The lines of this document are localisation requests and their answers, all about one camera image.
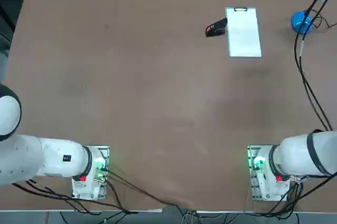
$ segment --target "blue object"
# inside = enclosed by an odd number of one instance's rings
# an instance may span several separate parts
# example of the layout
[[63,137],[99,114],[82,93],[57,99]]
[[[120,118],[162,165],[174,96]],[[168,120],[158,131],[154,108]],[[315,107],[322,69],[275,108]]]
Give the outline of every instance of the blue object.
[[[304,14],[305,12],[296,12],[292,17],[291,17],[291,26],[293,27],[294,31],[300,34],[304,34],[308,26],[310,25],[310,22],[312,18],[308,16],[306,20],[304,21],[302,28],[301,24],[304,20]],[[309,27],[307,33],[310,33],[312,30],[312,25]]]

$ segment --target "black label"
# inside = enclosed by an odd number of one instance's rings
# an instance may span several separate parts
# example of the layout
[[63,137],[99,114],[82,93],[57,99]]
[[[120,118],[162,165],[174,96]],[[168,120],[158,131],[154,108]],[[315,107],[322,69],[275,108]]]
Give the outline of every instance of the black label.
[[71,155],[67,155],[67,154],[63,155],[63,161],[64,162],[70,162],[71,160],[72,160],[72,156]]

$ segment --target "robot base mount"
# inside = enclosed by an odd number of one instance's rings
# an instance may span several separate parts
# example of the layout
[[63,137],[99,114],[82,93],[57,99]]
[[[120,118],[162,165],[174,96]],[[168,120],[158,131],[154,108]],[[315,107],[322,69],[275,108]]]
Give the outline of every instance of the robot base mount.
[[252,197],[256,201],[280,201],[289,191],[290,180],[282,181],[270,169],[269,153],[272,145],[248,145]]

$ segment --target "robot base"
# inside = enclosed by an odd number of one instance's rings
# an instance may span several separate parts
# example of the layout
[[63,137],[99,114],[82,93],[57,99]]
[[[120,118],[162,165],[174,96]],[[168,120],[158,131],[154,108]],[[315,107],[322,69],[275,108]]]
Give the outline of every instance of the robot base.
[[80,181],[72,179],[73,198],[98,200],[106,198],[105,179],[107,172],[100,168],[107,169],[109,165],[109,146],[87,146],[92,153],[92,166],[86,178]]
[[269,152],[272,145],[248,145],[252,197],[257,201],[280,201],[290,187],[290,180],[277,181],[270,169]]

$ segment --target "black ring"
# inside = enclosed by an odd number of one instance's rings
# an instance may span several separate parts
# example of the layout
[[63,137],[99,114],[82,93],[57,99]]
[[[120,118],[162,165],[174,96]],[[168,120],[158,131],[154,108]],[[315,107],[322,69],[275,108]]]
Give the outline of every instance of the black ring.
[[312,160],[312,162],[314,163],[314,165],[316,166],[316,168],[324,175],[330,177],[332,176],[332,174],[330,174],[326,169],[325,167],[323,166],[323,164],[321,163],[317,153],[316,153],[316,150],[315,150],[315,147],[314,147],[314,138],[313,138],[313,134],[314,133],[320,133],[320,132],[323,132],[322,130],[320,129],[316,129],[314,131],[312,131],[311,133],[308,134],[308,136],[306,137],[306,147],[308,148],[308,152],[309,152],[309,155],[310,155],[310,158]]
[[9,137],[12,136],[12,134],[16,131],[17,127],[19,126],[19,124],[21,122],[21,118],[22,118],[22,106],[21,106],[21,102],[20,102],[18,96],[10,88],[8,88],[7,86],[4,86],[3,84],[0,83],[0,98],[2,98],[4,96],[11,96],[11,97],[15,98],[15,100],[19,103],[20,118],[19,118],[19,121],[18,121],[16,127],[14,128],[14,130],[12,132],[10,132],[9,134],[6,134],[6,135],[0,135],[0,141],[7,140]]
[[82,174],[73,176],[73,179],[75,181],[79,181],[82,176],[87,176],[89,174],[91,166],[92,166],[92,162],[93,162],[93,156],[91,154],[90,149],[85,145],[82,145],[82,147],[86,150],[86,152],[88,154],[88,164],[85,167],[85,170],[82,172]]

